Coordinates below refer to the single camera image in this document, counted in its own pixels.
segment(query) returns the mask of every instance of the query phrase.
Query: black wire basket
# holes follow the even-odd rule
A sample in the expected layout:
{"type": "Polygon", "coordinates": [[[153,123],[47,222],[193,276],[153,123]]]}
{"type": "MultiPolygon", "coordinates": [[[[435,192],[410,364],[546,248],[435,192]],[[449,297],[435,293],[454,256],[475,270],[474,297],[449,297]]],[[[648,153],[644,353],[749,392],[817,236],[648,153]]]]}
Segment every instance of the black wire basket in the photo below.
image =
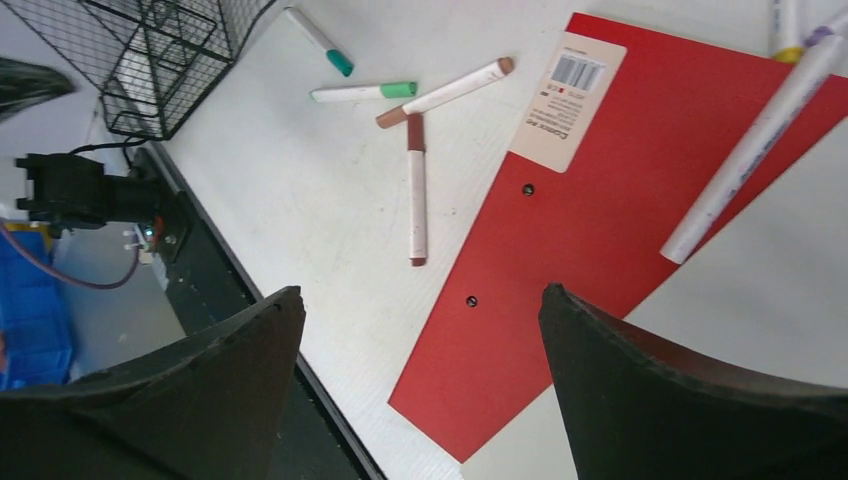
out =
{"type": "Polygon", "coordinates": [[[168,140],[274,0],[0,0],[100,90],[109,131],[168,140]]]}

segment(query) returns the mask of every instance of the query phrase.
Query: green marker cap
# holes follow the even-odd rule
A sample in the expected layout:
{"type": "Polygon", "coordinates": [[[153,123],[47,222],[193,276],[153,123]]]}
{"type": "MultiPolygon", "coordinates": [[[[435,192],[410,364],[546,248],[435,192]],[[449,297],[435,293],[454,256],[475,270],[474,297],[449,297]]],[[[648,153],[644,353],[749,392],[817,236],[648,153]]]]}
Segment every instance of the green marker cap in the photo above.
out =
{"type": "Polygon", "coordinates": [[[415,82],[384,83],[380,85],[380,93],[385,98],[414,97],[418,93],[418,84],[415,82]]]}
{"type": "Polygon", "coordinates": [[[353,73],[353,63],[348,60],[342,52],[338,50],[327,50],[327,60],[345,77],[349,77],[353,73]]]}

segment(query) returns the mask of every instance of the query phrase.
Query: marker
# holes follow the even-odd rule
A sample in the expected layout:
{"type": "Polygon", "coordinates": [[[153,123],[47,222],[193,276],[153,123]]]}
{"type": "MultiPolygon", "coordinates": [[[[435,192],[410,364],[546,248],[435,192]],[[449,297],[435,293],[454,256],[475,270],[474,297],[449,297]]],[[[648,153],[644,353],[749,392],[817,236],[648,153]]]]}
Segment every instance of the marker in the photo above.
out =
{"type": "Polygon", "coordinates": [[[804,55],[804,18],[801,0],[772,0],[771,58],[798,63],[804,55]]]}
{"type": "Polygon", "coordinates": [[[382,128],[389,128],[402,123],[406,120],[406,117],[409,114],[424,113],[436,108],[439,105],[447,103],[455,98],[459,98],[466,93],[473,92],[480,87],[485,87],[490,83],[496,82],[512,73],[514,69],[515,64],[511,58],[499,58],[475,72],[469,73],[468,75],[439,87],[426,95],[420,96],[415,100],[389,110],[377,117],[377,125],[382,128]]]}
{"type": "Polygon", "coordinates": [[[382,98],[408,98],[414,97],[417,92],[418,84],[415,82],[395,82],[359,87],[319,88],[309,92],[309,95],[316,102],[349,102],[382,98]]]}
{"type": "Polygon", "coordinates": [[[318,30],[318,27],[315,26],[306,16],[294,7],[286,7],[284,10],[286,12],[286,16],[289,17],[295,25],[300,28],[300,31],[306,35],[306,38],[312,42],[313,45],[320,48],[322,52],[327,55],[327,60],[333,64],[334,67],[345,77],[349,77],[351,73],[353,73],[353,63],[348,60],[344,54],[339,51],[339,49],[333,45],[333,42],[327,38],[326,35],[321,33],[321,30],[318,30]]]}
{"type": "Polygon", "coordinates": [[[813,33],[804,41],[804,45],[810,48],[821,42],[828,35],[848,36],[848,7],[838,11],[836,15],[830,17],[822,26],[813,30],[813,33]]]}
{"type": "Polygon", "coordinates": [[[830,35],[807,50],[695,200],[660,253],[683,263],[757,165],[843,59],[848,42],[830,35]]]}
{"type": "Polygon", "coordinates": [[[427,182],[424,169],[424,118],[421,114],[407,116],[406,134],[409,142],[409,259],[413,267],[422,267],[427,263],[427,182]]]}

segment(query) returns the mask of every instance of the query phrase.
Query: blue crate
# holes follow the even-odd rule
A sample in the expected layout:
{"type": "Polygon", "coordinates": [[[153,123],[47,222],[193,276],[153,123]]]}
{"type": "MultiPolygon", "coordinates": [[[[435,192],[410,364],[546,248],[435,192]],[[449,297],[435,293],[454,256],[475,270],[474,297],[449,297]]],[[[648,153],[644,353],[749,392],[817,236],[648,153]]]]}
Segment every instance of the blue crate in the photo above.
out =
{"type": "MultiPolygon", "coordinates": [[[[36,257],[49,262],[40,233],[14,232],[36,257]]],[[[6,372],[0,390],[64,383],[71,364],[70,317],[56,280],[20,256],[0,236],[0,331],[6,372]]]]}

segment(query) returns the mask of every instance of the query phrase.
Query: red folder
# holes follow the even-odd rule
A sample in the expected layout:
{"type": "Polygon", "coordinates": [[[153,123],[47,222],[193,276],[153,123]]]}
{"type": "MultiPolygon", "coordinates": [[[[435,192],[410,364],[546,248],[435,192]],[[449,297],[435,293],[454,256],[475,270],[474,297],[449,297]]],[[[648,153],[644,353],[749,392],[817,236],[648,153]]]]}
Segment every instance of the red folder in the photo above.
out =
{"type": "MultiPolygon", "coordinates": [[[[567,30],[624,62],[565,173],[507,152],[389,400],[461,462],[551,384],[544,287],[626,316],[677,268],[660,247],[791,68],[589,15],[567,30]]],[[[710,236],[846,115],[833,76],[710,236]]]]}

